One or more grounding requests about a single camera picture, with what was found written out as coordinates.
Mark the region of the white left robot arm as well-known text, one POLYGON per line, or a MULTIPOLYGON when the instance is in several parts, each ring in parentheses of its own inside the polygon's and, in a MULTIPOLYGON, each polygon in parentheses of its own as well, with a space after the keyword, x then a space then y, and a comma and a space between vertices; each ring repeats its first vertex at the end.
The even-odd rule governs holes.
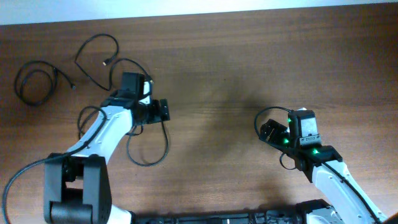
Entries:
POLYGON ((52 153, 44 167, 47 223, 134 223, 113 205, 107 164, 124 136, 170 119, 167 100, 153 100, 150 75, 124 72, 122 86, 105 99, 97 119, 66 153, 52 153))

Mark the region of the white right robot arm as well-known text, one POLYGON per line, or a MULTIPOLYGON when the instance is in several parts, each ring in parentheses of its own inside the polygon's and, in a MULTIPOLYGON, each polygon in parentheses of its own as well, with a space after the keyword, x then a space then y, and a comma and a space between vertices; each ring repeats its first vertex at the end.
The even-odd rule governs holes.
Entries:
POLYGON ((312 110, 287 109, 287 123, 269 119, 254 130, 262 142, 295 162, 326 198, 298 203, 294 223, 385 223, 388 218, 358 185, 342 156, 333 146, 324 146, 312 110))

